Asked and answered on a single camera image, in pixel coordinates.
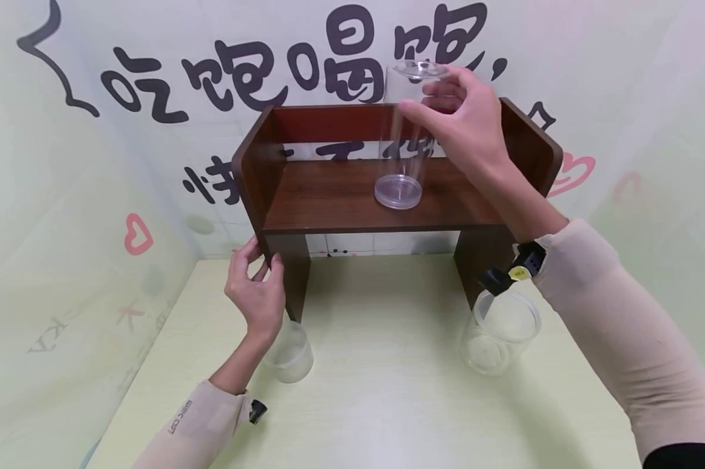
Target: hand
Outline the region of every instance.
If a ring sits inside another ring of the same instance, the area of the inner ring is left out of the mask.
[[[443,66],[450,75],[423,85],[426,98],[422,103],[412,100],[400,103],[404,117],[430,130],[446,157],[473,184],[484,183],[487,178],[514,168],[501,130],[501,103],[491,86],[466,68]]]
[[[285,267],[280,255],[272,258],[272,273],[265,281],[269,265],[266,260],[259,271],[248,277],[248,265],[261,256],[259,241],[254,236],[245,246],[233,252],[230,271],[225,283],[225,295],[246,318],[248,335],[260,335],[274,341],[285,311],[285,287],[282,283]]]

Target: yellow tag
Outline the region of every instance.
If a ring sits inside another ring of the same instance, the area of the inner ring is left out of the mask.
[[[516,266],[511,268],[509,276],[512,280],[516,281],[527,280],[527,278],[530,278],[530,271],[527,270],[526,267]]]

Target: clear plastic cup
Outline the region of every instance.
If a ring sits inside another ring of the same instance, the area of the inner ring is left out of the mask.
[[[429,61],[402,60],[386,69],[383,102],[403,99],[422,102],[423,84],[444,78],[447,69]],[[423,194],[425,160],[433,153],[433,137],[425,128],[403,119],[396,106],[382,123],[379,140],[379,177],[373,194],[383,206],[407,210],[417,206]]]
[[[530,300],[506,291],[480,293],[460,340],[460,353],[471,369],[501,375],[540,332],[540,314]]]
[[[283,383],[297,383],[308,375],[313,367],[313,351],[303,326],[285,321],[263,361]]]

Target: heart drawing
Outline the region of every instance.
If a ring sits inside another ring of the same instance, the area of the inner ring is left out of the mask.
[[[626,173],[613,189],[613,201],[615,203],[628,202],[638,196],[641,189],[642,175],[635,171]]]
[[[551,189],[548,193],[549,198],[558,195],[559,193],[571,191],[571,189],[579,186],[579,184],[583,183],[588,177],[590,177],[590,173],[592,173],[593,169],[595,169],[595,158],[592,158],[591,156],[574,158],[571,153],[564,153],[564,161],[561,163],[561,172],[559,176],[569,173],[580,164],[584,165],[584,172],[576,177],[566,176],[556,179],[553,183],[554,189]]]
[[[138,244],[135,244],[136,238],[139,237],[139,232],[144,236],[144,239]],[[143,255],[154,244],[149,228],[141,220],[139,214],[129,213],[126,217],[126,238],[122,245],[131,256]]]

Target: beige sleeve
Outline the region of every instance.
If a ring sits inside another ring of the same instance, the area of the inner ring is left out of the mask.
[[[228,394],[202,381],[132,469],[207,469],[235,429],[248,421],[250,402],[248,394]]]
[[[705,443],[705,369],[668,313],[586,222],[537,240],[535,284],[629,416],[640,459]]]

